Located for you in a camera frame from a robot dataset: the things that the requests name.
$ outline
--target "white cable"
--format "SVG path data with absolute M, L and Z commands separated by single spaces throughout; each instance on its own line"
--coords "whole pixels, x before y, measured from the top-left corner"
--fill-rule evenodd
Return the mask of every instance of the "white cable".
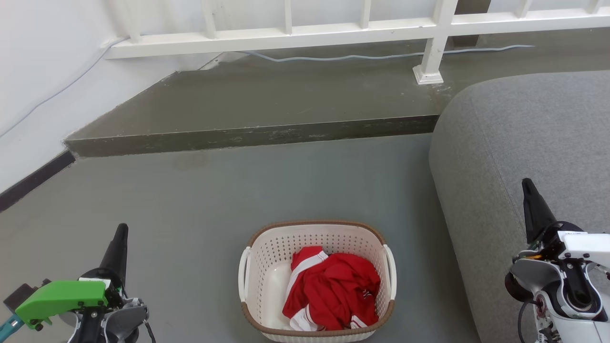
M 474 48 L 474 49 L 462 49 L 462 50 L 450 50 L 445 51 L 444 54 L 459 54 L 461 52 L 480 52 L 480 51 L 504 51 L 508 49 L 514 48 L 533 48 L 534 45 L 511 45 L 505 46 L 504 48 Z M 414 52 L 412 54 L 404 54 L 404 55 L 390 55 L 390 56 L 360 56 L 360 55 L 349 55 L 342 57 L 328 57 L 328 58 L 320 58 L 320 57 L 288 57 L 285 59 L 274 59 L 269 56 L 261 55 L 258 52 L 254 51 L 242 51 L 244 54 L 260 57 L 262 59 L 270 60 L 273 62 L 287 62 L 294 60 L 305 60 L 305 61 L 340 61 L 346 59 L 365 59 L 365 60 L 386 60 L 386 59 L 397 59 L 400 57 L 411 57 L 411 56 L 423 56 L 423 52 Z
M 18 118 L 17 120 L 15 120 L 11 125 L 9 125 L 7 127 L 7 129 L 2 130 L 2 133 L 0 133 L 0 138 L 4 135 L 6 135 L 9 131 L 11 131 L 13 128 L 15 128 L 15 126 L 19 125 L 22 121 L 24 121 L 27 117 L 29 117 L 30 114 L 32 114 L 32 112 L 34 112 L 38 107 L 40 107 L 40 105 L 46 103 L 47 101 L 55 98 L 59 93 L 63 92 L 64 90 L 68 89 L 68 87 L 70 87 L 71 85 L 73 85 L 76 81 L 80 80 L 83 76 L 85 76 L 85 74 L 87 74 L 87 72 L 89 72 L 96 64 L 98 64 L 99 60 L 102 59 L 102 57 L 104 57 L 104 55 L 106 54 L 106 52 L 108 51 L 108 49 L 110 49 L 113 45 L 121 43 L 122 41 L 126 40 L 127 38 L 119 38 L 117 40 L 115 40 L 114 42 L 109 43 L 108 45 L 106 45 L 106 47 L 104 48 L 104 50 L 102 51 L 102 53 L 99 55 L 99 57 L 97 57 L 95 59 L 95 61 L 93 63 L 91 63 L 87 69 L 85 70 L 84 73 L 82 73 L 79 77 L 77 77 L 76 79 L 72 80 L 67 86 L 65 86 L 64 88 L 62 88 L 61 90 L 59 90 L 58 92 L 55 92 L 53 95 L 49 96 L 48 98 L 44 99 L 43 101 L 40 101 L 38 104 L 36 104 L 36 106 L 32 107 L 31 109 L 29 109 L 27 112 L 25 112 L 26 114 L 24 114 L 23 116 L 21 116 L 20 118 Z

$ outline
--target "red clothing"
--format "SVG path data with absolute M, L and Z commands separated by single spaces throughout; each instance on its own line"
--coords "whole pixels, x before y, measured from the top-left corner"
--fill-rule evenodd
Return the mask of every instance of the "red clothing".
M 342 330 L 379 320 L 375 299 L 380 279 L 373 264 L 352 254 L 326 255 L 306 247 L 292 258 L 282 313 L 296 330 Z

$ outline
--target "basket handle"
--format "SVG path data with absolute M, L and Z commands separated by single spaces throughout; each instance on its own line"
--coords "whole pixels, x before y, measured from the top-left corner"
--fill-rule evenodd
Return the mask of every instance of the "basket handle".
M 242 258 L 239 260 L 239 274 L 237 275 L 237 285 L 239 287 L 239 299 L 242 303 L 246 302 L 246 261 L 250 256 L 250 247 L 243 250 Z
M 394 255 L 392 254 L 390 247 L 388 247 L 387 244 L 384 244 L 383 247 L 386 250 L 387 260 L 390 264 L 390 299 L 394 300 L 396 298 L 397 287 L 396 262 L 394 262 Z

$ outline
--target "green plastic bracket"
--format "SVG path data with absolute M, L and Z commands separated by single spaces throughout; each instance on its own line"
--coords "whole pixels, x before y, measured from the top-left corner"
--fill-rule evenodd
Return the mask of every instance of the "green plastic bracket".
M 36 290 L 17 307 L 15 313 L 30 329 L 34 329 L 40 322 L 51 325 L 49 317 L 79 309 L 80 302 L 82 306 L 99 306 L 100 301 L 107 305 L 105 290 L 106 284 L 103 281 L 52 281 Z

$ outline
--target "white robotic arm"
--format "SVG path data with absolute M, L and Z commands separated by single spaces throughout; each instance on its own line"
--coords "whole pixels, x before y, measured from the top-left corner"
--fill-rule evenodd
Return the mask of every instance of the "white robotic arm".
M 610 279 L 610 234 L 588 234 L 558 222 L 530 179 L 523 180 L 527 250 L 513 258 L 506 289 L 532 304 L 538 343 L 610 343 L 610 296 L 591 283 L 597 268 Z

